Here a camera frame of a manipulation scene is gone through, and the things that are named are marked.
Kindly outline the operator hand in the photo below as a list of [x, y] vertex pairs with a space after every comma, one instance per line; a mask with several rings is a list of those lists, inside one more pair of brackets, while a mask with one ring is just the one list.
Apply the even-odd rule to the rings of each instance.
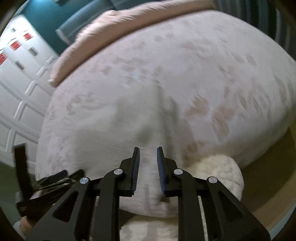
[[25, 236], [27, 236], [30, 233], [30, 231], [33, 229], [34, 226], [35, 226], [35, 223], [30, 221], [27, 218], [27, 216], [22, 217], [20, 221], [20, 230]]

